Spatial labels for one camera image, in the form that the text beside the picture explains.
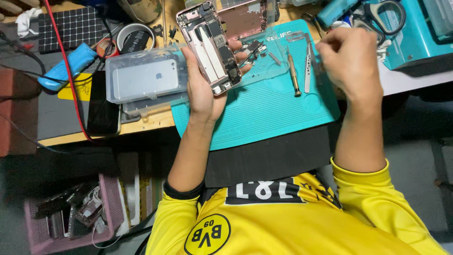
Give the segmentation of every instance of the teal silicone repair mat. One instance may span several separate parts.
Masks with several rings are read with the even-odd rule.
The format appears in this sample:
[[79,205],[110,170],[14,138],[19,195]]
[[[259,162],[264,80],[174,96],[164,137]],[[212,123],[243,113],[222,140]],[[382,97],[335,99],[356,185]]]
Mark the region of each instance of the teal silicone repair mat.
[[[325,74],[321,75],[322,82],[317,82],[312,70],[310,93],[304,93],[307,43],[305,39],[289,43],[285,34],[295,31],[309,33],[305,21],[295,20],[276,25],[275,30],[278,38],[270,39],[279,39],[284,48],[289,46],[302,96],[294,97],[289,71],[230,90],[225,111],[214,128],[210,150],[276,137],[332,122],[339,117],[337,100]],[[189,104],[172,106],[172,114],[182,136],[189,121]]]

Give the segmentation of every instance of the red cable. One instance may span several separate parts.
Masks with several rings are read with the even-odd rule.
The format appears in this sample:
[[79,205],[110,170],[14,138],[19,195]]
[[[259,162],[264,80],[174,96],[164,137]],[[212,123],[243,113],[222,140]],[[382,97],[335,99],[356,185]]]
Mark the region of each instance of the red cable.
[[85,127],[83,126],[82,119],[80,118],[79,106],[77,103],[77,95],[76,95],[76,90],[75,90],[75,86],[74,86],[74,80],[72,79],[71,68],[69,67],[69,62],[67,61],[66,52],[64,51],[63,43],[61,42],[60,34],[58,33],[57,24],[55,23],[55,19],[53,18],[53,13],[52,13],[52,10],[50,9],[49,1],[44,0],[44,4],[46,5],[47,13],[49,14],[50,20],[52,21],[53,30],[55,30],[55,34],[57,35],[58,45],[60,46],[61,55],[63,56],[64,64],[66,65],[67,76],[69,79],[69,84],[71,85],[72,97],[74,99],[74,106],[76,107],[76,113],[77,113],[77,118],[79,120],[80,127],[82,128],[82,132],[85,135],[85,137],[87,138],[87,140],[93,142],[93,139],[91,139],[91,137],[87,134],[87,131],[85,130]]

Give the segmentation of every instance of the pink basket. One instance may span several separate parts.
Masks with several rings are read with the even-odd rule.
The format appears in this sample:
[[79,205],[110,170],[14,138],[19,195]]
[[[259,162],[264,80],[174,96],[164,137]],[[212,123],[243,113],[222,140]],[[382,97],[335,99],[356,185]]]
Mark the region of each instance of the pink basket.
[[[113,237],[115,230],[124,221],[123,209],[118,189],[118,178],[99,175],[103,206],[107,216],[108,230],[102,234],[95,233],[94,243],[104,242]],[[69,250],[92,244],[92,233],[73,240],[68,238],[52,239],[48,235],[45,219],[35,220],[38,201],[26,201],[24,204],[25,220],[28,228],[28,238],[31,254],[48,254]]]

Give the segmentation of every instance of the teal machine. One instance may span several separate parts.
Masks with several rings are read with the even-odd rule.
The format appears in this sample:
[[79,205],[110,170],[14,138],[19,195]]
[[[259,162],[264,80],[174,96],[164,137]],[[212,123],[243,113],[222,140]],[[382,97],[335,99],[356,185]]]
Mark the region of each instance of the teal machine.
[[[406,11],[406,23],[397,35],[387,37],[392,45],[387,49],[384,65],[390,70],[434,61],[453,66],[453,2],[401,0],[400,3]],[[384,12],[381,18],[390,27],[396,22],[390,12]]]

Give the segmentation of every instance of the wooden desk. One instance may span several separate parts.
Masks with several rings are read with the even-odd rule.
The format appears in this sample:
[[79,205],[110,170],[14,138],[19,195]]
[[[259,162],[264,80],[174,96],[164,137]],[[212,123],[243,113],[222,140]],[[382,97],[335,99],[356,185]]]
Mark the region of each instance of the wooden desk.
[[[178,27],[176,23],[176,14],[185,9],[184,2],[182,0],[165,0],[165,23],[166,23],[166,33],[168,35],[169,28],[173,28],[173,26]],[[63,2],[61,5],[54,5],[52,7],[53,12],[57,11],[63,11],[63,10],[74,10],[74,9],[79,9],[82,8],[83,6],[81,5],[76,5],[71,2]],[[276,24],[281,24],[285,22],[289,22],[292,20],[297,20],[300,19],[302,13],[308,12],[311,14],[316,14],[321,10],[321,7],[319,5],[303,5],[300,7],[295,7],[292,6],[287,9],[280,9],[280,19]],[[163,16],[161,15],[159,19],[152,24],[152,26],[156,26],[157,24],[162,24]],[[7,22],[13,22],[14,20],[12,18],[7,18],[8,20],[5,20]],[[314,26],[309,25],[310,28],[310,33],[313,36],[313,39],[315,42],[318,42],[320,40],[319,34]],[[184,38],[182,37],[182,34],[180,32],[177,32],[175,35],[175,38],[179,42],[184,42]],[[167,41],[172,41],[175,42],[174,39],[170,39],[167,37]],[[148,42],[147,46],[151,46],[151,39]],[[156,47],[161,47],[164,45],[164,39],[162,37],[156,37]],[[172,127],[174,126],[174,121],[173,121],[173,116],[171,113],[171,108],[170,107],[162,107],[161,109],[151,113],[147,117],[142,118],[141,120],[134,122],[134,123],[127,123],[123,124],[121,126],[121,132],[120,135],[123,134],[129,134],[129,133],[135,133],[135,132],[142,132],[142,131],[148,131],[148,130],[153,130],[157,128],[166,128],[166,127]],[[75,133],[75,134],[70,134],[70,135],[65,135],[65,136],[60,136],[60,137],[54,137],[54,138],[49,138],[49,139],[44,139],[39,141],[41,144],[45,146],[51,146],[51,145],[57,145],[57,144],[64,144],[64,143],[70,143],[70,142],[79,142],[79,141],[84,141],[85,136],[83,135],[82,132],[80,133]]]

